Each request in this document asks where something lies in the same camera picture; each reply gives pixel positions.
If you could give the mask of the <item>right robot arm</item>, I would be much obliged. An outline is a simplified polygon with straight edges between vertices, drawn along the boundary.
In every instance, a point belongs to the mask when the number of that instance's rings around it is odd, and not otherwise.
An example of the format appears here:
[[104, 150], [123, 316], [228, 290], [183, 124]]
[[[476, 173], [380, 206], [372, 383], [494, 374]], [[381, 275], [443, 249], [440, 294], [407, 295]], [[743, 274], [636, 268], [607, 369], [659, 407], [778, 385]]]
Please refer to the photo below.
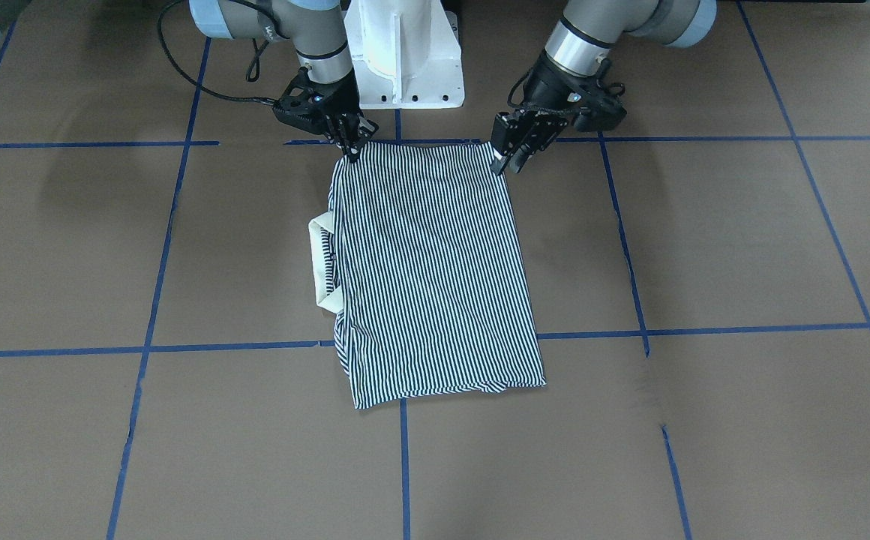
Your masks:
[[270, 107], [284, 125], [337, 146], [356, 163], [377, 132], [359, 83], [339, 1], [188, 1], [196, 27], [217, 40], [289, 42], [300, 67], [280, 97], [235, 97]]

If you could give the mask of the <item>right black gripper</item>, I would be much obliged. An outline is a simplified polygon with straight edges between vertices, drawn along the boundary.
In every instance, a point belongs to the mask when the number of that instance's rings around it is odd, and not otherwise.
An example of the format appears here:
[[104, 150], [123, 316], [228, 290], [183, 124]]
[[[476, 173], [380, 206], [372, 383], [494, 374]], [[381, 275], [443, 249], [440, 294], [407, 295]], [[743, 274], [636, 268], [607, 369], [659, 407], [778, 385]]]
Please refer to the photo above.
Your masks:
[[311, 90], [311, 102], [324, 116], [326, 138], [342, 150], [349, 163], [356, 163], [378, 131], [378, 124], [361, 109], [356, 75], [349, 72], [339, 81], [312, 82]]

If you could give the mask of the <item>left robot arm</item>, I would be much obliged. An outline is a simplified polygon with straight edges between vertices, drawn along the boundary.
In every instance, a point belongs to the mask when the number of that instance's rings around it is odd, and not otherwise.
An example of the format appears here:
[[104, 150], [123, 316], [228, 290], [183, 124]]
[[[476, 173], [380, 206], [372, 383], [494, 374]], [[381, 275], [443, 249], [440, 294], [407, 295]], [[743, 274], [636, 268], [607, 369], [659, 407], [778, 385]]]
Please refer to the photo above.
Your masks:
[[518, 173], [573, 127], [610, 132], [623, 122], [624, 83], [608, 82], [624, 35], [688, 48], [709, 34], [713, 1], [569, 1], [535, 64], [511, 86], [493, 121], [493, 174]]

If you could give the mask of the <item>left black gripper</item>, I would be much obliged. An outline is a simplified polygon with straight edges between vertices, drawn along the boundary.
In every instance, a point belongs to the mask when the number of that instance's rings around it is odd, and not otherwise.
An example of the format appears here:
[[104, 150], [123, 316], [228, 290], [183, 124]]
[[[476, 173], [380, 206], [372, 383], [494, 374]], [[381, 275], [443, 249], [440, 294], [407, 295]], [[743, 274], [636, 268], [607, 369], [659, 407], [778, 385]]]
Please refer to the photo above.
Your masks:
[[511, 87], [509, 112], [494, 116], [490, 171], [518, 173], [534, 154], [548, 149], [568, 127], [593, 127], [593, 76], [566, 70], [546, 54]]

